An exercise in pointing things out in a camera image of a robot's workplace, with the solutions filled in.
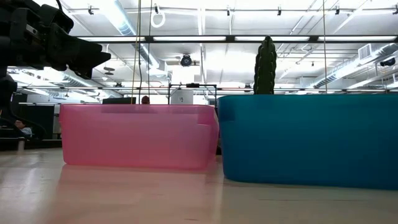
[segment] fluorescent light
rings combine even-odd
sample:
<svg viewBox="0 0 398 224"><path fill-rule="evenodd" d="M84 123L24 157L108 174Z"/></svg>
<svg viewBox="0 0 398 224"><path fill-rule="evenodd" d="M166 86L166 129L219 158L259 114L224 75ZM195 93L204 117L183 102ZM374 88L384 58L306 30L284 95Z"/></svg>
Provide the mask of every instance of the fluorescent light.
<svg viewBox="0 0 398 224"><path fill-rule="evenodd" d="M266 37L235 37L236 41L263 41ZM308 41L310 37L282 36L271 37L273 41Z"/></svg>
<svg viewBox="0 0 398 224"><path fill-rule="evenodd" d="M329 36L319 37L318 41L393 41L397 36L355 36L355 37L343 37L343 36Z"/></svg>
<svg viewBox="0 0 398 224"><path fill-rule="evenodd" d="M50 81L50 80L47 80L49 83L69 83L69 81L68 80L62 80L62 81Z"/></svg>
<svg viewBox="0 0 398 224"><path fill-rule="evenodd" d="M221 88L223 91L253 91L252 88Z"/></svg>
<svg viewBox="0 0 398 224"><path fill-rule="evenodd" d="M25 89L44 89L44 90L49 90L49 89L60 89L61 87L59 86L35 86L35 87L26 87Z"/></svg>
<svg viewBox="0 0 398 224"><path fill-rule="evenodd" d="M347 91L353 91L353 92L356 92L356 91L358 91L358 92L382 92L382 91L385 91L385 90L347 90Z"/></svg>
<svg viewBox="0 0 398 224"><path fill-rule="evenodd" d="M90 42L135 42L136 36L119 36L119 37L78 37L81 40ZM145 41L145 37L138 37L138 41Z"/></svg>
<svg viewBox="0 0 398 224"><path fill-rule="evenodd" d="M69 89L69 90L97 90L98 89L98 87L85 87L85 86L83 86L83 87L65 87L66 89Z"/></svg>
<svg viewBox="0 0 398 224"><path fill-rule="evenodd" d="M35 103L36 105L57 105L58 103Z"/></svg>
<svg viewBox="0 0 398 224"><path fill-rule="evenodd" d="M103 90L131 90L131 87L102 87Z"/></svg>
<svg viewBox="0 0 398 224"><path fill-rule="evenodd" d="M287 74L289 74L289 69L285 70L285 72L279 77L279 80L284 78Z"/></svg>
<svg viewBox="0 0 398 224"><path fill-rule="evenodd" d="M299 91L300 89L298 89L298 88L285 88L285 89L279 88L278 90L280 90L280 91Z"/></svg>
<svg viewBox="0 0 398 224"><path fill-rule="evenodd" d="M167 88L161 88L161 87L151 87L149 90L167 90Z"/></svg>
<svg viewBox="0 0 398 224"><path fill-rule="evenodd" d="M275 83L274 90L278 88L294 88L294 83Z"/></svg>
<svg viewBox="0 0 398 224"><path fill-rule="evenodd" d="M312 91L302 91L302 90L300 90L300 91L296 92L296 95L306 95L307 93L313 93L313 92Z"/></svg>
<svg viewBox="0 0 398 224"><path fill-rule="evenodd" d="M326 91L326 89L305 89L306 91L311 91L311 90L316 90L316 91ZM328 89L329 92L336 92L336 91L343 91L343 90L333 90L333 89Z"/></svg>
<svg viewBox="0 0 398 224"><path fill-rule="evenodd" d="M151 68L147 71L147 74L150 75L167 75L167 71L159 70L157 68Z"/></svg>
<svg viewBox="0 0 398 224"><path fill-rule="evenodd" d="M38 90L38 89L31 89L31 90L24 89L24 90L32 92L32 93L37 93L37 94L40 94L40 95L45 95L45 96L49 95L46 91L43 91L43 90Z"/></svg>
<svg viewBox="0 0 398 224"><path fill-rule="evenodd" d="M224 36L154 37L154 41L225 41Z"/></svg>

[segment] pipe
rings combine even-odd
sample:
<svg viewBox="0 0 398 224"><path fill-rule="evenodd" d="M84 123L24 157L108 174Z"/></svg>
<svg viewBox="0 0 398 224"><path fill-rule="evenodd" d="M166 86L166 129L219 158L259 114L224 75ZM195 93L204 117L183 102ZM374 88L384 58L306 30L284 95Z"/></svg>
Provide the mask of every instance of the pipe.
<svg viewBox="0 0 398 224"><path fill-rule="evenodd" d="M98 85L97 82L93 80L84 80L71 71L68 71L69 74L64 73L64 78L67 78L69 80L69 83L67 84L69 87L80 87L80 86L96 86ZM102 93L105 94L107 98L120 98L123 97L119 93L116 93L115 91L111 90L101 90Z"/></svg>
<svg viewBox="0 0 398 224"><path fill-rule="evenodd" d="M112 25L115 26L121 35L137 35L137 27L131 22L127 12L118 0L98 1L96 4L101 6L101 12L108 18ZM160 63L154 55L148 51L147 44L134 43L131 45L139 50L139 55L146 64L149 64L150 68L159 68Z"/></svg>
<svg viewBox="0 0 398 224"><path fill-rule="evenodd" d="M384 77L386 77L386 76L393 75L393 74L395 74L396 72L398 72L398 68L397 68L397 69L393 69L393 70L391 70L391 71L388 71L388 72L386 72L386 73L383 73L382 75L378 75L378 76L376 76L376 77L369 78L369 79L367 79L367 80L365 80L365 81L361 81L361 82L356 83L356 84L354 84L354 85L350 85L349 87L347 87L347 89L353 89L353 88L358 88L358 87L364 86L364 85L366 85L366 84L368 84L368 83L377 81L377 80L379 80L379 79L381 79L381 78L384 78Z"/></svg>
<svg viewBox="0 0 398 224"><path fill-rule="evenodd" d="M309 52L310 50L312 50L312 46L310 46L310 50L304 50L304 48L306 48L309 44L304 45L304 47L301 48L301 51L303 52Z"/></svg>
<svg viewBox="0 0 398 224"><path fill-rule="evenodd" d="M366 3L368 3L368 1L369 1L369 0L365 0L365 1L362 3L362 5L359 6L359 7L357 8L357 10L354 11L354 13L352 13L352 15L350 15L346 20L344 20L344 21L340 24L340 26L338 26L338 27L336 28L336 30L333 32L333 34L337 33L341 28L343 28L345 25L347 25L347 23L348 23L349 21L351 21L355 16L359 15L359 14L362 12L362 10L364 9Z"/></svg>
<svg viewBox="0 0 398 224"><path fill-rule="evenodd" d="M305 12L309 12L312 8L312 6L317 2L318 0L314 0L314 2L311 3L310 7L308 7L308 9ZM296 30L296 28L300 25L300 23L303 21L304 19L304 15L298 20L298 22L296 23L296 25L294 25L293 29L290 31L289 35L292 35L293 32ZM283 47L284 44L281 44L278 49L276 50L276 53L278 54L278 51Z"/></svg>
<svg viewBox="0 0 398 224"><path fill-rule="evenodd" d="M198 8L198 13L197 13L197 22L198 22L198 35L203 35L206 32L206 9L199 7ZM205 68L205 53L206 53L206 48L203 44L200 44L200 76L202 79L202 82L204 84L207 83L207 72Z"/></svg>
<svg viewBox="0 0 398 224"><path fill-rule="evenodd" d="M364 65L383 61L397 50L398 44L387 44L375 51L369 58L360 60L358 57L354 57L335 67L334 70L326 75L326 79L324 75L320 75L318 78L315 79L314 83L306 88L320 88L327 83L333 82L339 78L343 78L347 75L351 75L352 73L357 72L358 70L362 69Z"/></svg>
<svg viewBox="0 0 398 224"><path fill-rule="evenodd" d="M235 2L234 2L234 9L233 9L233 11L232 11L232 16L231 16L231 18L229 19L229 34L230 34L230 35L232 35L232 27L233 27L234 21L235 21L236 3L237 3L237 0L235 0ZM225 53L224 53L224 58L226 58L226 55L227 55L227 53L228 53L228 50L229 50L229 43L226 44ZM222 82L222 80L223 80L224 67L225 67L225 64L223 65L223 68L221 69L220 84L221 84L221 82Z"/></svg>
<svg viewBox="0 0 398 224"><path fill-rule="evenodd" d="M125 7L124 8L127 13L129 14L136 14L138 13L137 8L133 7ZM334 10L334 7L331 7L329 9L326 9L327 11ZM84 14L87 15L87 8L74 8L74 9L67 9L68 11L71 11L72 15L75 14ZM98 8L93 7L91 9L93 12L99 11ZM192 7L162 7L162 11L188 11L191 12L190 15L195 15L195 8ZM340 14L352 14L356 9L354 8L340 8ZM225 12L225 9L207 9L208 12ZM306 9L284 9L284 13L290 13L290 12L307 12L308 10ZM363 9L363 14L366 14L364 12L374 12L374 11L385 11L385 14L393 13L396 11L395 7L382 7L382 8L372 8L372 9ZM277 9L237 9L236 12L278 12ZM318 9L311 9L308 12L318 12ZM141 8L141 13L150 13L150 7L142 7Z"/></svg>
<svg viewBox="0 0 398 224"><path fill-rule="evenodd" d="M69 13L69 12L71 12L72 9L67 9L66 7L64 7L63 10L64 10L65 13ZM72 19L73 19L73 21L74 21L76 24L78 24L81 28L83 28L83 30L85 30L87 33L89 33L89 34L91 34L91 35L94 35L94 33L93 33L92 31L90 31L89 28L87 28L87 26L84 25L84 24L79 20L79 18L77 18L76 16L73 16ZM108 52L108 50L109 50L110 53L112 53L113 55L117 56L117 58L120 58L115 52L113 52L112 50L108 49L108 47L107 47L106 52ZM111 91L106 90L106 91L104 91L104 93L107 93L107 94L112 95L112 96L114 96L114 97L123 97L122 95L120 95L119 93L117 93L116 91L113 91L113 90L111 90Z"/></svg>
<svg viewBox="0 0 398 224"><path fill-rule="evenodd" d="M332 7L334 7L335 5L337 5L338 3L339 3L339 1L340 0L337 0L335 3L334 3L334 5L332 6ZM312 8L312 6L315 4L315 2L316 1L314 1L313 3L312 3L312 5L307 9L307 11L311 11L311 8ZM320 7L320 8L318 8L317 10L315 10L316 12L320 12L320 10L321 10L321 8L322 7ZM304 27L306 27L307 25L308 25L308 23L310 23L310 21L314 18L315 16L312 16L309 20L308 20L308 22L303 26L303 28ZM307 32L307 34L309 34L317 25L318 25L318 23L320 22L322 20L322 18ZM299 60L299 61L297 61L296 62L296 65L294 65L294 66L297 66L297 65L299 65L304 59L306 59L310 54L312 54L312 52L314 52L316 49L317 49L317 47L318 47L318 45L316 45L316 46L311 46L311 49L309 50L309 51L307 51L307 53ZM290 68L288 68L287 70L285 70L285 72L279 77L279 80L281 80L282 78L284 78L289 72L290 72L290 70L292 69L293 67L290 67Z"/></svg>
<svg viewBox="0 0 398 224"><path fill-rule="evenodd" d="M339 3L339 1L340 0L337 0L335 3L334 3L334 5L332 6L332 8L333 7L335 7L338 3ZM310 31L308 31L307 32L307 34L309 34L317 25L318 25L318 23L322 20L323 18L321 18L316 24L315 24L315 26L313 26L312 27L312 29L310 30ZM341 28L343 28L343 26L339 26L339 28L338 29L336 29L335 30L335 32L333 33L333 34L335 34L337 31L339 31ZM312 49L310 50L310 51L308 51L309 52L309 54L307 53L307 54L305 54L298 62L296 62L296 64L299 64L300 62L302 62L304 59L306 59L314 50L316 50L317 48L319 47L319 44L318 45L314 45L314 46L312 46Z"/></svg>

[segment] ventilation duct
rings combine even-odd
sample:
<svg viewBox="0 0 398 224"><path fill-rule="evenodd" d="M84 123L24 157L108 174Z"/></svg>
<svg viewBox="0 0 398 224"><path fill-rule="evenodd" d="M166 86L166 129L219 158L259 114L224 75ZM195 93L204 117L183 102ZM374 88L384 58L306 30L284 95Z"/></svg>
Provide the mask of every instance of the ventilation duct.
<svg viewBox="0 0 398 224"><path fill-rule="evenodd" d="M9 74L14 74L14 75L18 75L19 73L24 73L26 75L30 75L36 76L36 78L40 75L42 75L43 73L50 73L50 70L22 70L22 69L12 69L7 71L7 73ZM99 83L94 82L93 80L84 80L80 77L78 77L73 71L71 70L67 70L65 72L55 72L55 73L51 73L50 77L54 77L57 76L57 78L59 80L65 81L67 80L68 83L62 83L63 86L67 86L67 87L86 87L86 86L99 86ZM62 98L65 90L46 90L46 89L41 89L41 91L45 92L46 94L48 94L48 96L51 97L60 97ZM92 92L92 93L97 93L94 90L85 90L87 92ZM122 95L120 95L119 93L116 93L113 90L97 90L100 91L102 93L102 95L104 95L105 98L120 98L123 97Z"/></svg>
<svg viewBox="0 0 398 224"><path fill-rule="evenodd" d="M366 48L365 50L361 48L360 50L361 52L359 54L362 60L359 57L354 57L350 60L347 60L335 67L335 69L333 69L331 72L328 72L326 79L325 75L320 75L311 85L307 86L306 88L320 88L327 83L333 82L339 78L343 78L347 75L351 75L354 72L360 71L364 68L364 65L366 64L378 63L380 61L383 61L398 50L398 44L387 44L377 50L373 50L370 55L362 54L365 51L368 51L368 48Z"/></svg>
<svg viewBox="0 0 398 224"><path fill-rule="evenodd" d="M121 3L118 0L102 0L95 1L94 5L99 6L101 12L108 18L119 33L123 36L136 36L137 29L133 22L129 19L129 16L123 9ZM135 49L139 50L139 55L149 64L150 68L159 68L159 61L148 51L147 44L131 44Z"/></svg>

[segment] hanging cable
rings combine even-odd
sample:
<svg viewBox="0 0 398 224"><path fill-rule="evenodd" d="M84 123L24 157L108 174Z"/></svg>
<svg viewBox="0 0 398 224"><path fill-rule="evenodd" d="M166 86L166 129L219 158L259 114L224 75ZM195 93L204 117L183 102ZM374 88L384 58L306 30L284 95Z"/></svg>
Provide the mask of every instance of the hanging cable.
<svg viewBox="0 0 398 224"><path fill-rule="evenodd" d="M325 38L326 37L325 0L323 0L322 9L323 9L323 53L325 55L325 90L326 94L328 94L328 82L327 82L328 69L326 67L327 63L326 63L326 38Z"/></svg>
<svg viewBox="0 0 398 224"><path fill-rule="evenodd" d="M60 0L57 0L57 4L58 4L58 8L62 11L62 5L61 5Z"/></svg>
<svg viewBox="0 0 398 224"><path fill-rule="evenodd" d="M139 25L139 23L140 23L140 16L138 17L138 19L137 19L137 27L138 27L138 25ZM136 34L136 44L135 44L135 46L136 46L136 48L134 49L134 66L133 66L133 68L132 68L132 84L131 84L131 101L130 101L130 104L132 104L132 99L133 99L133 94L134 94L134 80L135 80L135 77L136 77L136 62L137 62L137 43L138 43L138 34Z"/></svg>
<svg viewBox="0 0 398 224"><path fill-rule="evenodd" d="M138 36L141 36L141 0L138 0ZM141 52L141 40L138 42L138 51ZM138 89L138 102L141 103L141 87L142 87L142 72L141 72L141 56L138 56L138 69L139 69L139 89Z"/></svg>
<svg viewBox="0 0 398 224"><path fill-rule="evenodd" d="M152 4L153 4L153 0L150 0L150 17L152 17ZM151 28L152 26L151 26L151 24L149 23L149 36L150 36L150 28ZM150 52L150 43L148 43L148 52ZM148 73L148 97L149 97L149 102L150 102L150 89L149 89L149 86L150 86L150 76L149 76L149 71L150 71L150 68L149 68L149 63L147 63L147 73Z"/></svg>

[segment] desk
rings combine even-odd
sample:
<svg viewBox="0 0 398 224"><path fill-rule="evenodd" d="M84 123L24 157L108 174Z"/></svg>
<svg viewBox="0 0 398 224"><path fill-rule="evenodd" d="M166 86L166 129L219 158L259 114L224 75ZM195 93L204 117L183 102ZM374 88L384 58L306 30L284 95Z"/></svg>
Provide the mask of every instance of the desk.
<svg viewBox="0 0 398 224"><path fill-rule="evenodd" d="M25 138L0 138L2 151L23 151L25 149Z"/></svg>
<svg viewBox="0 0 398 224"><path fill-rule="evenodd" d="M17 136L12 128L0 128L0 138L12 138Z"/></svg>
<svg viewBox="0 0 398 224"><path fill-rule="evenodd" d="M44 139L41 141L27 141L25 149L48 149L62 147L60 139Z"/></svg>
<svg viewBox="0 0 398 224"><path fill-rule="evenodd" d="M64 165L62 151L0 153L1 223L396 224L398 191L207 173Z"/></svg>
<svg viewBox="0 0 398 224"><path fill-rule="evenodd" d="M57 136L57 139L61 139L61 138L62 138L62 137L61 137L62 133L52 133L52 135L53 135L53 136L56 135L56 136Z"/></svg>

